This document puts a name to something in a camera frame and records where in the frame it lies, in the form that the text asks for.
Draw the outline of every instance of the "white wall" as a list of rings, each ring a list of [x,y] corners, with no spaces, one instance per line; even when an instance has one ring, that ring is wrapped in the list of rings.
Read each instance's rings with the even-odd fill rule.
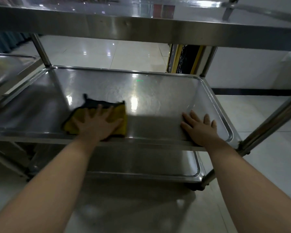
[[[291,13],[291,0],[240,0],[239,3]],[[213,88],[291,89],[291,60],[283,61],[287,54],[219,47],[206,79]]]

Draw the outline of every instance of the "blue curtain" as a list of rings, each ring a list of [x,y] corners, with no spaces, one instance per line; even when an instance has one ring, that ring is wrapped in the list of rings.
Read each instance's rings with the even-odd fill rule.
[[[30,38],[27,33],[0,32],[0,53],[9,53]]]

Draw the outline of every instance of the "middle shelf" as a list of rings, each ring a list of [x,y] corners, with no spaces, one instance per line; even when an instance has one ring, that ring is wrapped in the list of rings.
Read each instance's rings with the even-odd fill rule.
[[[125,138],[102,146],[203,151],[180,128],[182,112],[217,121],[219,136],[233,148],[241,140],[204,79],[189,74],[105,70],[69,66],[43,69],[0,102],[0,140],[67,144],[60,127],[70,112],[94,100],[126,102]]]

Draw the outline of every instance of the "person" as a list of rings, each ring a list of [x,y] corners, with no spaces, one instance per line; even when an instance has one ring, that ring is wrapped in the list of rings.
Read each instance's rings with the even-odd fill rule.
[[[84,123],[74,120],[79,135],[1,210],[0,232],[64,231],[93,150],[122,122],[108,123],[111,112],[102,114],[99,106],[94,117],[85,112]],[[291,199],[217,135],[208,115],[203,121],[193,111],[183,117],[181,127],[209,153],[237,231],[291,232]]]

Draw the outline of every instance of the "person's left arm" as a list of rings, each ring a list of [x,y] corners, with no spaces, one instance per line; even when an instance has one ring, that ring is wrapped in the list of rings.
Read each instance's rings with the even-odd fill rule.
[[[79,135],[4,207],[0,232],[64,231],[94,148],[122,122],[106,122],[111,111],[101,114],[99,105],[93,118],[86,110],[84,123],[74,120]]]

